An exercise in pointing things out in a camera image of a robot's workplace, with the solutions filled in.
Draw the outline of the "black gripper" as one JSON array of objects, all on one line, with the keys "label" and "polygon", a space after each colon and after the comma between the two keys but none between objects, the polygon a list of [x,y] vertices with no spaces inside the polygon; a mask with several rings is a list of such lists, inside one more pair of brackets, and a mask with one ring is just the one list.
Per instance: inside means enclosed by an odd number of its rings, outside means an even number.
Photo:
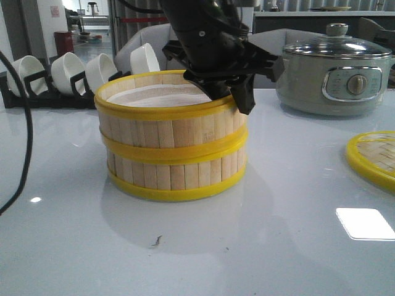
[{"label": "black gripper", "polygon": [[208,23],[189,30],[173,26],[173,30],[177,39],[163,47],[166,58],[181,63],[183,78],[212,100],[231,94],[242,114],[249,115],[256,104],[255,75],[275,82],[285,69],[280,56]]}]

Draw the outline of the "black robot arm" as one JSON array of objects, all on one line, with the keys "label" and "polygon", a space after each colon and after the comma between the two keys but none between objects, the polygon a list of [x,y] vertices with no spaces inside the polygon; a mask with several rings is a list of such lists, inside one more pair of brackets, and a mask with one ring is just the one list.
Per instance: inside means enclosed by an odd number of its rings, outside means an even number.
[{"label": "black robot arm", "polygon": [[161,1],[176,40],[163,48],[168,60],[186,69],[183,78],[211,100],[232,95],[238,110],[255,106],[254,77],[275,82],[284,71],[282,58],[252,44],[233,1]]}]

